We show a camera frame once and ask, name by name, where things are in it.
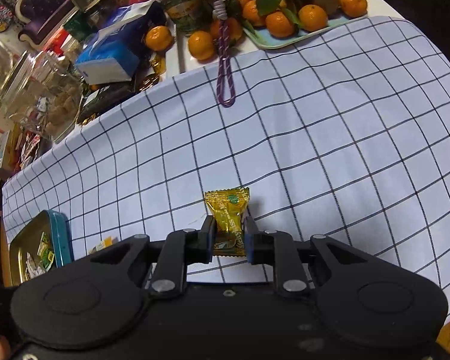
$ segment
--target snack packet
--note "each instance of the snack packet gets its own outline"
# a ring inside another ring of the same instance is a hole
[[[150,59],[150,64],[156,74],[164,74],[167,71],[167,63],[165,57],[159,54],[154,54]]]
[[[43,275],[46,271],[41,265],[36,265],[32,255],[27,252],[27,267],[25,268],[26,280],[36,278],[37,276]]]
[[[37,255],[40,257],[44,269],[48,272],[53,265],[53,261],[55,261],[55,253],[50,238],[45,233],[42,233],[42,237],[40,237]]]
[[[101,251],[102,249],[105,249],[111,244],[113,244],[112,237],[107,237],[103,241],[101,241],[98,245],[95,245],[91,250],[89,250],[87,254],[92,254],[95,253],[96,251]]]
[[[248,200],[248,188],[205,192],[205,202],[217,222],[214,256],[245,256],[242,214]]]

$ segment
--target blue tissue box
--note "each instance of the blue tissue box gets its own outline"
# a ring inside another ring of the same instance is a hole
[[[134,9],[133,5],[117,9],[102,31],[116,26],[131,9]],[[114,30],[101,45],[93,50],[91,46],[86,47],[75,62],[75,67],[89,85],[130,81],[140,61],[150,59],[152,54],[143,42],[143,37],[150,28],[165,25],[166,20],[159,3],[152,2],[144,15]],[[96,34],[89,44],[95,44],[98,36]]]
[[[130,81],[140,59],[120,40],[106,40],[91,51],[87,47],[75,62],[75,67],[89,85]]]

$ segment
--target yellow candy wrapper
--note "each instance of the yellow candy wrapper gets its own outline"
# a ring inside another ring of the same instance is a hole
[[[104,240],[102,240],[98,245],[95,245],[93,249],[88,251],[88,254],[95,253],[96,251],[101,251],[102,249],[108,248],[110,245],[113,244],[112,237],[107,237]]]
[[[156,74],[164,74],[167,71],[167,63],[164,55],[155,54],[150,60],[150,65],[154,68]]]
[[[245,256],[242,214],[249,200],[248,188],[205,192],[205,202],[217,222],[214,256]]]

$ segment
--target blue tray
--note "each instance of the blue tray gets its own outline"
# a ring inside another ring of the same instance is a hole
[[[50,218],[50,229],[52,233],[53,249],[57,267],[64,266],[73,261],[68,239],[67,217],[60,212],[47,210]]]
[[[243,28],[243,31],[247,34],[247,36],[251,39],[255,45],[260,49],[279,49],[295,42],[299,42],[303,39],[310,38],[312,36],[321,34],[322,32],[326,32],[331,30],[332,28],[341,26],[342,24],[352,23],[353,21],[361,20],[365,16],[357,17],[356,19],[350,19],[348,16],[343,13],[339,13],[335,15],[333,19],[328,20],[328,27],[322,28],[318,31],[308,32],[300,28],[298,33],[293,36],[289,36],[288,38],[277,39],[270,35],[269,31],[263,28],[255,28],[256,34],[249,31],[247,28]]]

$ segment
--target grid pattern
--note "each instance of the grid pattern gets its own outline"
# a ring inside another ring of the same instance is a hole
[[[6,183],[10,243],[43,209],[68,217],[74,257],[101,239],[199,228],[203,192],[250,187],[259,228],[328,234],[420,273],[450,308],[450,63],[406,20],[366,18],[279,51],[169,79],[92,121]],[[188,280],[272,277],[244,258]]]

